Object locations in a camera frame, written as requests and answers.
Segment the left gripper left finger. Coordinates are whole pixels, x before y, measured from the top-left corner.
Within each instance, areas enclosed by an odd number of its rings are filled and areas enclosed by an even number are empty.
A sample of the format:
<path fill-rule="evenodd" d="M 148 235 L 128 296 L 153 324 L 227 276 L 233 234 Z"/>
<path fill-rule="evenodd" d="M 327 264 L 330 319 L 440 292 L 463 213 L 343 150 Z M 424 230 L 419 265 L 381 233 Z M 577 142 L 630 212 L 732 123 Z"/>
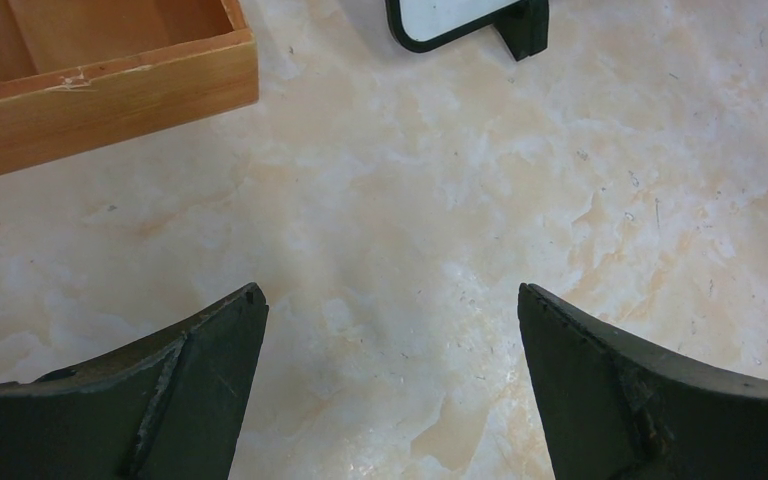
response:
<path fill-rule="evenodd" d="M 250 283 L 29 382 L 0 383 L 0 479 L 225 479 L 267 326 Z"/>

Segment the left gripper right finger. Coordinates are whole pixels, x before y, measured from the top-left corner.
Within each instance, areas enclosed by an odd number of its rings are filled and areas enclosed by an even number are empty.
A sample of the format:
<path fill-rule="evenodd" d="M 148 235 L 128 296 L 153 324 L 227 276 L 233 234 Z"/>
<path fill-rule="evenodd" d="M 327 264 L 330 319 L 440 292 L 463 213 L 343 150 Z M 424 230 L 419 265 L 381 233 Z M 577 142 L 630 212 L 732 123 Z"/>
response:
<path fill-rule="evenodd" d="M 768 479 L 768 380 L 605 323 L 535 284 L 518 319 L 559 479 Z"/>

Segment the small black-framed whiteboard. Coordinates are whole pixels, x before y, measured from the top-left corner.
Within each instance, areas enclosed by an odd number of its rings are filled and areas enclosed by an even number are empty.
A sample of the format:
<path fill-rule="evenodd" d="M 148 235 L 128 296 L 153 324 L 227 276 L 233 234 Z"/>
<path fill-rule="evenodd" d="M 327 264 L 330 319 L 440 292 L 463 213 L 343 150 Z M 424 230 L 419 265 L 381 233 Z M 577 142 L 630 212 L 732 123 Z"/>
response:
<path fill-rule="evenodd" d="M 413 53 L 427 53 L 485 27 L 494 28 L 516 61 L 548 45 L 547 0 L 385 2 L 394 39 Z"/>

